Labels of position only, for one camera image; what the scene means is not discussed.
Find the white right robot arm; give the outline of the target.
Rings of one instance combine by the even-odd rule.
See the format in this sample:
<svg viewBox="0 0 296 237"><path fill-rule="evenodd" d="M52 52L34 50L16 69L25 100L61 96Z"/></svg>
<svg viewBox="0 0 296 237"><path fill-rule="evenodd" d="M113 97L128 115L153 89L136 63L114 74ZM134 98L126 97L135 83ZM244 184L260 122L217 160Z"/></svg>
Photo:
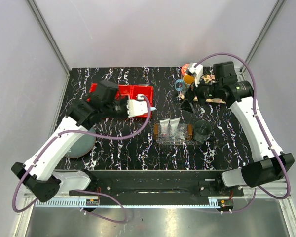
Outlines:
<svg viewBox="0 0 296 237"><path fill-rule="evenodd" d="M291 153L284 153L269 131L259 111L255 91L248 81L238 81L233 62L213 66L213 79L206 79L203 66L188 64L181 80L184 88L183 105L194 111L193 101L203 105L208 99L221 99L231 109L245 133L252 152L253 162L239 169L222 173L215 182L215 191L227 195L232 186L261 186L287 178L287 172L295 159Z"/></svg>

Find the dark grey mug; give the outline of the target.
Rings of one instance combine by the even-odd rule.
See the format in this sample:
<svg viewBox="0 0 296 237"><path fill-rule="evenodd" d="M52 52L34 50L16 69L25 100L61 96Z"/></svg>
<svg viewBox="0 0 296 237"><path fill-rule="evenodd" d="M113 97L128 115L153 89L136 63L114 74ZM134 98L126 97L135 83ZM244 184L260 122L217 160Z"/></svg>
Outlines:
<svg viewBox="0 0 296 237"><path fill-rule="evenodd" d="M212 132L212 127L205 120L198 120L193 128L193 139L197 142L205 142L209 139Z"/></svg>

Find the white toothpaste tube dark cap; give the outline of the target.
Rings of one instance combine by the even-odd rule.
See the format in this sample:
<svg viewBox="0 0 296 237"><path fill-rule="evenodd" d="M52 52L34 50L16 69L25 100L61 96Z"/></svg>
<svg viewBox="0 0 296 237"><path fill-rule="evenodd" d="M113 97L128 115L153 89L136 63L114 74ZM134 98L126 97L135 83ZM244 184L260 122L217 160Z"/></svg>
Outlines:
<svg viewBox="0 0 296 237"><path fill-rule="evenodd" d="M175 134L180 123L181 118L174 118L170 120L170 132L171 134Z"/></svg>

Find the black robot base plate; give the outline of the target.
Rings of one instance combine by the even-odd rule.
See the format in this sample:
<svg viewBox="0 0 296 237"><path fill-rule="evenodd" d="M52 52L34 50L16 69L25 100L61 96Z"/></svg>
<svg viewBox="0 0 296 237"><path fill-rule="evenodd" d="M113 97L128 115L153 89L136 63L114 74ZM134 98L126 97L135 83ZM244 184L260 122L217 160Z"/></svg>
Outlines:
<svg viewBox="0 0 296 237"><path fill-rule="evenodd" d="M99 191L116 197L134 193L179 193L197 197L242 197L244 192L238 187L217 191L213 180L197 179L99 179L91 182L85 191Z"/></svg>

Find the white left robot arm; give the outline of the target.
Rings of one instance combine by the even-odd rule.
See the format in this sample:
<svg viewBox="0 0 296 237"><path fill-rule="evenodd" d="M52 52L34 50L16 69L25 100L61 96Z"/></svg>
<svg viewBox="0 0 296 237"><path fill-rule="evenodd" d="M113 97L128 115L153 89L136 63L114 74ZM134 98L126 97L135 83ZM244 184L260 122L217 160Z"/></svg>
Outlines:
<svg viewBox="0 0 296 237"><path fill-rule="evenodd" d="M83 136L105 138L90 131L95 124L104 118L131 117L135 103L137 101L128 95L120 94L118 85L109 81L98 83L94 92L73 103L55 132L30 159L13 164L11 171L19 178L13 199L16 199L21 185L40 202L73 190L81 190L86 195L94 194L97 183L88 171L59 173L55 168Z"/></svg>

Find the white toothpaste tube red cap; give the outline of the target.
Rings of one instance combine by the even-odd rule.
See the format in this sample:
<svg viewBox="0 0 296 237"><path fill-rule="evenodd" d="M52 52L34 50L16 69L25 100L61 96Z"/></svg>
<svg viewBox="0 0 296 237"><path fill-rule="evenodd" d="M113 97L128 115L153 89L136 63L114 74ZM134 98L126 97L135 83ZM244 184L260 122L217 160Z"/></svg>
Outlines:
<svg viewBox="0 0 296 237"><path fill-rule="evenodd" d="M160 131L162 135L165 135L167 133L169 121L170 121L169 118L159 121Z"/></svg>

